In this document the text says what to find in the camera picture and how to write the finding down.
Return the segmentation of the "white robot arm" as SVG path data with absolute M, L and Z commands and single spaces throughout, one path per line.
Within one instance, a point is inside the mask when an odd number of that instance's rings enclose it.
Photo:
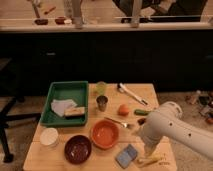
M 139 128 L 145 156 L 151 156 L 163 136 L 174 139 L 210 160 L 213 160 L 213 133 L 181 120 L 181 107 L 168 101 L 151 111 Z

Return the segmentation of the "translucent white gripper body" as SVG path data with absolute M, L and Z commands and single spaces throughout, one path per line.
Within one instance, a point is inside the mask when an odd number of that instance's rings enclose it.
M 153 154 L 153 152 L 156 150 L 157 145 L 160 143 L 159 140 L 154 139 L 145 139 L 144 140 L 144 152 L 145 157 L 148 158 Z

